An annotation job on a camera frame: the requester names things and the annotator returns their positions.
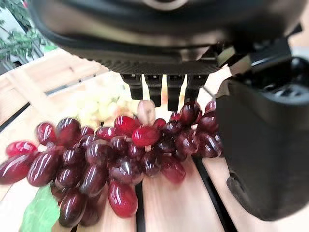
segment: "black plastic housing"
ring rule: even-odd
[[[227,185],[262,220],[286,217],[309,201],[308,78],[309,64],[294,58],[227,79],[218,92]]]
[[[31,0],[36,27],[63,49],[124,74],[204,74],[218,43],[272,41],[299,23],[307,0],[189,0],[173,11],[143,0]]]

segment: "grape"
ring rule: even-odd
[[[61,165],[63,147],[52,147],[42,152],[33,162],[27,175],[28,182],[35,187],[47,185],[56,176]]]
[[[142,125],[141,122],[139,121],[139,118],[138,118],[136,115],[133,116],[133,119],[135,120],[135,122],[136,122],[136,124],[137,124],[138,126],[141,126],[141,125]]]
[[[172,153],[172,156],[180,162],[184,162],[187,159],[187,155],[183,152],[178,151],[178,150],[174,151]]]
[[[216,140],[218,147],[219,147],[218,155],[220,157],[224,157],[223,144],[222,144],[221,137],[220,137],[219,133],[214,134],[213,138]]]
[[[6,149],[5,153],[8,157],[13,157],[16,155],[23,155],[23,154],[34,154],[37,151],[36,145],[28,141],[16,141],[10,143]]]
[[[108,188],[108,200],[119,217],[130,218],[136,214],[138,200],[130,185],[111,181]]]
[[[81,138],[81,124],[74,118],[64,118],[56,127],[58,145],[72,148]]]
[[[165,124],[162,128],[162,132],[169,135],[176,135],[183,129],[181,121],[171,121]]]
[[[50,191],[52,192],[52,195],[56,199],[56,201],[61,202],[65,195],[67,194],[68,189],[63,188],[60,189],[56,186],[56,184],[53,182],[50,183]]]
[[[180,114],[177,112],[173,112],[170,115],[169,121],[178,121],[178,120],[180,120]]]
[[[218,146],[216,140],[209,134],[200,132],[197,136],[200,138],[200,144],[196,153],[197,156],[214,158],[217,157],[219,153],[221,154],[220,147]]]
[[[113,160],[114,156],[112,147],[102,139],[93,141],[86,150],[86,160],[89,164],[105,166],[107,160]]]
[[[137,161],[122,158],[110,166],[109,177],[125,184],[136,185],[142,180],[142,173]]]
[[[197,119],[195,120],[195,122],[193,123],[193,125],[197,124],[199,122],[199,120],[202,118],[203,116],[203,112],[202,110],[199,111]]]
[[[174,157],[162,158],[161,172],[174,184],[180,184],[185,179],[185,169]]]
[[[111,139],[111,145],[117,157],[124,157],[127,155],[128,144],[124,137],[113,137]]]
[[[115,119],[115,127],[127,136],[132,136],[133,131],[139,127],[139,125],[134,119],[121,115]]]
[[[129,143],[128,147],[128,156],[131,159],[140,161],[140,159],[145,155],[144,147],[137,147],[134,143]]]
[[[187,126],[191,126],[197,119],[201,107],[196,101],[184,104],[180,111],[180,121]]]
[[[141,167],[146,176],[154,176],[160,172],[162,153],[151,150],[141,159]]]
[[[205,113],[216,111],[216,109],[217,109],[216,101],[210,101],[209,103],[207,103],[205,107]]]
[[[82,226],[93,226],[99,220],[98,213],[89,203],[87,203],[84,215],[81,220]]]
[[[174,138],[170,136],[163,136],[156,144],[155,149],[160,150],[163,153],[172,153],[176,150],[174,144]]]
[[[108,173],[105,167],[98,165],[89,166],[82,178],[79,187],[80,192],[88,195],[88,197],[99,195],[106,183],[107,176]]]
[[[182,131],[176,137],[175,146],[179,152],[182,152],[187,156],[190,156],[197,152],[199,139],[194,135],[194,133],[194,130],[188,129]]]
[[[133,143],[138,147],[154,145],[160,138],[161,133],[156,128],[145,126],[133,132]]]
[[[215,133],[218,131],[216,112],[208,112],[202,116],[197,125],[197,131]]]
[[[53,146],[57,143],[55,126],[50,122],[42,122],[35,128],[35,134],[44,146]]]
[[[143,125],[151,126],[155,121],[155,104],[152,100],[141,100],[137,107],[139,121]]]
[[[87,135],[87,134],[94,134],[95,131],[89,127],[89,126],[83,126],[81,129],[81,136]]]
[[[10,157],[0,165],[0,184],[13,184],[24,179],[35,159],[36,156],[31,153]]]
[[[87,196],[72,188],[64,197],[60,207],[59,223],[64,227],[74,227],[82,219],[87,205]]]
[[[84,162],[85,151],[82,148],[66,150],[62,155],[63,165],[72,165]]]
[[[95,135],[95,134],[87,134],[84,135],[80,141],[79,141],[79,145],[81,147],[83,147],[84,149],[87,149],[87,147],[89,146],[89,144],[91,144],[93,141],[95,140],[99,140],[100,138]]]
[[[56,183],[57,186],[64,188],[75,187],[81,180],[83,175],[83,168],[80,165],[65,167],[57,172]]]
[[[96,135],[100,139],[110,141],[115,136],[123,136],[124,134],[115,127],[99,127],[96,131]]]
[[[164,127],[165,124],[166,124],[166,121],[165,121],[164,119],[158,118],[158,119],[154,122],[153,127],[156,128],[156,129],[158,129],[158,130],[161,130],[161,129]]]

